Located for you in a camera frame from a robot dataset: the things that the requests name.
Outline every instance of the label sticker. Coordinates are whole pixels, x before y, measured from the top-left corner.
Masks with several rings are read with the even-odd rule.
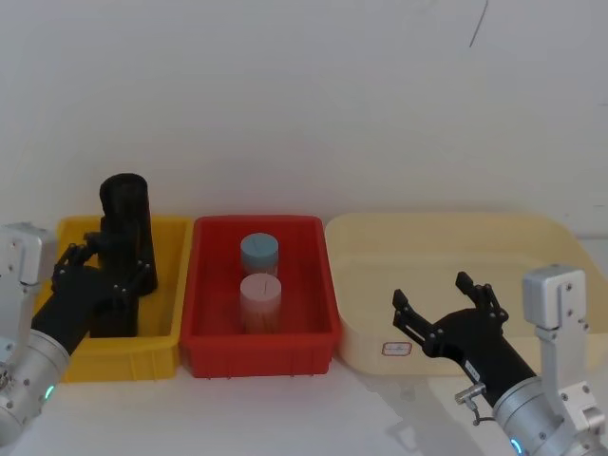
[[[409,342],[386,342],[382,346],[384,356],[408,356],[411,353]]]
[[[465,369],[468,371],[468,373],[470,373],[473,376],[473,378],[475,379],[476,382],[479,382],[479,379],[481,378],[481,376],[475,370],[475,368],[473,367],[473,365],[468,362],[468,359],[465,362]]]

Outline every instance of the yellow plastic bin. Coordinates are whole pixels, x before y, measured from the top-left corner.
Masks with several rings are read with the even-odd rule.
[[[60,255],[69,243],[99,231],[100,216],[62,220],[57,229]],[[138,337],[86,338],[72,354],[64,382],[158,380],[175,375],[180,364],[181,310],[188,273],[194,221],[152,217],[152,238],[159,288],[140,300]],[[89,264],[96,265],[97,258]],[[38,296],[38,310],[50,297],[50,283]]]

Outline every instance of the red plastic bin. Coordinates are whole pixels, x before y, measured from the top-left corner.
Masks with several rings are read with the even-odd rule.
[[[279,242],[279,333],[245,334],[240,242]],[[181,324],[182,361],[195,377],[326,373],[340,337],[323,224],[306,216],[219,216],[194,227]]]

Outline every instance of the plastic container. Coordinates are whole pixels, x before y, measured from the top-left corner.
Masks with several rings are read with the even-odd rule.
[[[240,260],[245,274],[272,274],[278,271],[278,241],[266,233],[253,233],[240,242]]]
[[[246,334],[239,312],[240,242],[280,245],[279,332]],[[340,336],[323,225],[301,216],[225,216],[195,224],[181,328],[182,360],[195,377],[327,372]]]
[[[535,371],[540,342],[523,319],[522,279],[552,263],[587,277],[590,368],[608,354],[608,284],[568,230],[522,214],[350,214],[335,218],[326,237],[338,311],[341,357],[375,374],[462,374],[456,363],[429,359],[392,327],[392,294],[401,289],[428,321],[471,307],[454,285],[459,271],[490,283],[510,318],[504,335]]]
[[[240,316],[248,334],[278,333],[281,282],[274,275],[251,274],[240,282]]]
[[[82,243],[85,232],[99,230],[99,222],[100,216],[63,220],[57,230],[59,255],[70,242]],[[175,375],[193,224],[190,218],[152,217],[159,287],[140,299],[139,335],[86,338],[72,354],[64,382],[157,380]],[[96,262],[94,257],[89,264]],[[47,283],[36,311],[49,296]]]

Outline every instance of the blue led light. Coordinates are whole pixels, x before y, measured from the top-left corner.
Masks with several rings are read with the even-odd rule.
[[[511,445],[515,448],[515,450],[517,451],[517,454],[523,454],[522,446],[520,445],[520,443],[517,440],[511,439]]]
[[[45,401],[48,400],[48,398],[50,397],[50,395],[53,393],[54,389],[55,389],[55,387],[48,387],[47,394],[45,394]]]

